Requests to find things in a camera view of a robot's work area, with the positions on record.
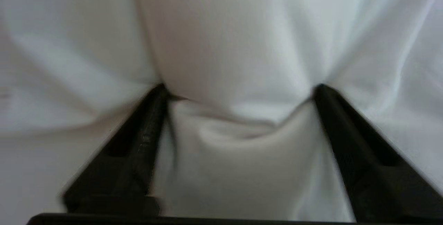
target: white cloth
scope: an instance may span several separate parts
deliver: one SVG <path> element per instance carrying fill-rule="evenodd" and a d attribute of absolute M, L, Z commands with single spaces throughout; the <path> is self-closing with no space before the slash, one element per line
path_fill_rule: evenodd
<path fill-rule="evenodd" d="M 156 165 L 163 215 L 351 221 L 319 83 L 443 190 L 443 0 L 1 1 L 8 136 L 130 106 L 154 59 L 181 97 Z"/>

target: white backdrop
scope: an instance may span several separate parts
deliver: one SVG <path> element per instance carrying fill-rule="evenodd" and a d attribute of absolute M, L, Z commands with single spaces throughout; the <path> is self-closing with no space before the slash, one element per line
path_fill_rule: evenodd
<path fill-rule="evenodd" d="M 164 215 L 352 220 L 318 83 L 443 192 L 442 17 L 443 0 L 1 0 L 2 205 L 21 223 L 59 207 L 160 81 L 182 97 L 155 173 Z"/>

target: white fabric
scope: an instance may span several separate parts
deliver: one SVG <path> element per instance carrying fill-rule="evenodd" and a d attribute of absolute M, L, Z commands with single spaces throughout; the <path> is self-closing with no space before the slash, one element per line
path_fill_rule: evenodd
<path fill-rule="evenodd" d="M 159 81 L 154 58 L 179 97 L 155 173 L 163 215 L 351 221 L 309 99 L 319 83 L 339 89 L 443 193 L 443 0 L 1 4 L 8 136 L 129 107 Z"/>

